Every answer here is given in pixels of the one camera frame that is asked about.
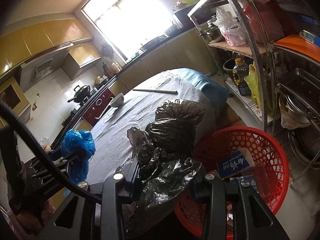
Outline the bare left hand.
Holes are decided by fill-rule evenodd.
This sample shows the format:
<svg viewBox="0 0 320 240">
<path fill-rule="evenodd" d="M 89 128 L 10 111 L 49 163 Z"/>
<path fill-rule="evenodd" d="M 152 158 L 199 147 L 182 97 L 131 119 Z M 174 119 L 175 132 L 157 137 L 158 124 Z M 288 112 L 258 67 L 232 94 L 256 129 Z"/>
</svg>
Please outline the bare left hand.
<svg viewBox="0 0 320 240">
<path fill-rule="evenodd" d="M 56 211 L 56 208 L 53 206 L 52 199 L 49 198 L 47 201 L 44 202 L 43 210 L 41 212 L 41 218 L 43 224 L 46 224 Z"/>
</svg>

